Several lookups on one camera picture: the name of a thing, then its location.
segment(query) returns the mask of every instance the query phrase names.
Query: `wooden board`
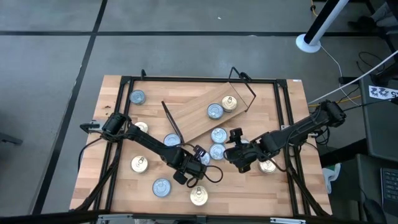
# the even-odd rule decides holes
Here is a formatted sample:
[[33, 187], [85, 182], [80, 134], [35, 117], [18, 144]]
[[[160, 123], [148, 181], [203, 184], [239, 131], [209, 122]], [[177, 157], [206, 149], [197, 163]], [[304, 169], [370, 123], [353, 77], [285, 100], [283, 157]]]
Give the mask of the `wooden board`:
[[[236, 109], [230, 113], [224, 112], [220, 119], [210, 119], [207, 115], [207, 107], [212, 103], [221, 104], [221, 100], [225, 96], [235, 97], [237, 101]], [[217, 125], [242, 113], [247, 108], [248, 106], [230, 83], [218, 83], [217, 88], [209, 90], [205, 94], [186, 102], [177, 109], [170, 111], [170, 113], [184, 141], [190, 142], [192, 139], [217, 127]]]
[[[100, 92], [98, 104], [102, 103], [104, 99], [104, 84], [105, 82]], [[162, 100], [166, 102], [170, 110], [177, 109], [184, 103], [217, 88], [219, 85], [219, 83], [135, 82], [134, 89], [144, 90], [147, 100], [144, 105], [131, 105], [129, 115], [133, 122], [143, 121], [147, 123], [149, 134], [162, 141], [166, 134], [173, 131], [160, 104]], [[241, 94], [245, 89], [243, 84], [234, 83], [233, 85], [244, 100], [245, 98], [249, 99], [249, 93], [247, 95]], [[288, 85], [294, 120], [298, 121], [308, 116], [302, 83], [289, 80]], [[246, 139], [255, 138], [266, 131], [279, 129], [273, 86], [254, 83], [250, 86], [257, 94], [250, 110], [231, 118], [220, 126], [225, 128], [228, 133], [230, 129], [241, 127]], [[101, 115], [101, 110], [101, 107], [97, 107], [95, 116]], [[208, 131], [195, 138], [192, 144], [200, 144], [205, 149], [209, 149], [212, 144], [210, 132]], [[88, 141], [95, 138], [97, 137], [89, 136]], [[104, 144], [99, 143], [86, 149], [71, 208], [79, 206], [98, 181], [97, 174], [101, 170], [104, 148]], [[149, 160], [149, 169], [145, 174], [133, 173], [130, 168], [131, 159], [138, 155], [146, 156]], [[331, 213], [318, 152], [305, 144], [301, 156], [305, 181], [309, 191], [320, 205]], [[284, 167], [282, 153], [276, 156], [275, 160], [281, 167]], [[174, 170], [167, 167], [158, 155], [136, 142], [124, 141], [111, 210], [113, 212], [132, 213], [292, 215], [286, 173], [277, 170], [273, 174], [265, 175], [258, 171], [257, 162], [252, 164], [252, 170], [246, 174], [239, 174], [234, 165], [224, 160], [211, 160], [210, 164], [222, 168], [224, 179], [218, 184], [212, 184], [208, 180], [199, 181], [199, 184], [208, 190], [209, 200], [206, 205], [196, 207], [189, 199], [190, 189], [173, 180]], [[211, 169], [208, 170], [207, 174], [214, 179], [217, 179], [219, 175], [217, 171]], [[172, 183], [172, 192], [166, 198], [157, 198], [152, 193], [152, 184], [159, 177], [165, 177]], [[303, 213], [300, 191], [297, 189], [296, 193], [299, 210]]]

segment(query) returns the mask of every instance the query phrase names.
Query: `gold can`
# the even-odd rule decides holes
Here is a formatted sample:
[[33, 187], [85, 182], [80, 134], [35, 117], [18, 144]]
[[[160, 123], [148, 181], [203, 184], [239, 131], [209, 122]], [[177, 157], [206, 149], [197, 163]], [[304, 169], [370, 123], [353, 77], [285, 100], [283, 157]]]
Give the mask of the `gold can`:
[[206, 188], [202, 186], [196, 186], [191, 191], [191, 201], [194, 205], [204, 205], [207, 202], [208, 197]]
[[137, 173], [143, 173], [148, 169], [148, 160], [144, 156], [136, 156], [131, 161], [131, 168]]
[[237, 107], [238, 102], [236, 101], [235, 97], [226, 96], [223, 98], [223, 100], [221, 100], [221, 105], [223, 106], [225, 112], [232, 112]]
[[259, 169], [261, 172], [270, 174], [276, 170], [276, 166], [271, 161], [267, 160], [265, 162], [259, 162]]
[[144, 122], [137, 122], [134, 124], [135, 126], [137, 126], [139, 129], [141, 129], [141, 131], [148, 133], [148, 125]]

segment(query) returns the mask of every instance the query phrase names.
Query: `gray floor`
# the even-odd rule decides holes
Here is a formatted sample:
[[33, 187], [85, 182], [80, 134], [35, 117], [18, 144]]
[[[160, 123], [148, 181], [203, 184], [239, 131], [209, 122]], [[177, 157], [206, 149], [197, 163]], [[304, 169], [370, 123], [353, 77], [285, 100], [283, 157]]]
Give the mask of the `gray floor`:
[[[0, 0], [0, 30], [90, 31], [100, 4]], [[316, 5], [317, 11], [323, 6]], [[294, 0], [109, 0], [99, 29], [305, 32], [315, 18], [309, 6]], [[362, 14], [369, 14], [364, 4], [349, 3], [329, 31], [350, 31], [346, 22]], [[30, 212], [88, 39], [0, 36], [0, 131], [24, 140], [16, 147], [0, 144], [0, 216]], [[356, 66], [360, 51], [381, 58], [390, 54], [378, 37], [324, 37], [322, 45], [344, 76], [361, 74]], [[225, 77], [231, 66], [253, 78], [301, 79], [308, 101], [335, 89], [340, 75], [323, 51], [299, 51], [295, 37], [97, 37], [43, 212], [69, 208], [78, 153], [87, 137], [78, 125], [91, 119], [103, 75], [138, 75], [144, 68], [148, 75]], [[330, 99], [341, 97], [337, 93]], [[361, 110], [349, 111], [346, 123], [331, 131], [332, 147], [363, 138]]]

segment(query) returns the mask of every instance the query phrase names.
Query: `tin can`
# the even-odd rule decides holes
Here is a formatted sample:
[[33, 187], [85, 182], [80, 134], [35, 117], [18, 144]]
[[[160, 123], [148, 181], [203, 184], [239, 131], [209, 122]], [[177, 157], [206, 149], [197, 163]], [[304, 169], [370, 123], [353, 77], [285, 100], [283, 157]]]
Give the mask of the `tin can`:
[[143, 173], [148, 169], [148, 161], [144, 156], [136, 156], [131, 160], [131, 168], [137, 173]]
[[152, 190], [154, 191], [154, 194], [158, 197], [168, 196], [171, 189], [172, 189], [172, 185], [171, 185], [170, 181], [165, 178], [157, 179], [152, 186]]
[[214, 144], [210, 147], [210, 156], [213, 159], [220, 160], [224, 158], [225, 147], [222, 144]]
[[261, 172], [270, 174], [276, 170], [276, 166], [271, 161], [259, 162], [259, 169]]
[[163, 143], [166, 146], [175, 146], [181, 144], [181, 139], [176, 134], [168, 134], [166, 137], [164, 137]]
[[196, 186], [191, 190], [190, 197], [194, 205], [202, 206], [207, 202], [209, 195], [207, 194], [206, 188], [202, 186]]
[[134, 90], [130, 94], [130, 101], [136, 105], [141, 105], [145, 102], [145, 94], [142, 90]]
[[141, 129], [141, 131], [148, 133], [148, 125], [144, 122], [137, 122], [134, 124], [135, 126], [137, 126], [139, 129]]
[[232, 112], [237, 107], [238, 102], [236, 101], [235, 97], [226, 96], [223, 98], [223, 100], [221, 100], [221, 105], [223, 106], [225, 112]]
[[212, 103], [207, 107], [207, 115], [210, 119], [220, 119], [223, 113], [223, 107], [217, 103]]
[[206, 154], [200, 158], [200, 162], [207, 166], [210, 163], [210, 155], [206, 152]]
[[215, 128], [211, 132], [211, 140], [215, 143], [223, 144], [226, 141], [226, 131], [223, 128]]

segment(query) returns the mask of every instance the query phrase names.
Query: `sticker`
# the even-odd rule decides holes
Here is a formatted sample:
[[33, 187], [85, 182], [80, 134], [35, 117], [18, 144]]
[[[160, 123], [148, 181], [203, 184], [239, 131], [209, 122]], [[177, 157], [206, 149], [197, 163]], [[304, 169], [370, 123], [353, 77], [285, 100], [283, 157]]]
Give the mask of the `sticker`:
[[380, 100], [394, 98], [398, 96], [398, 90], [369, 85], [369, 96]]

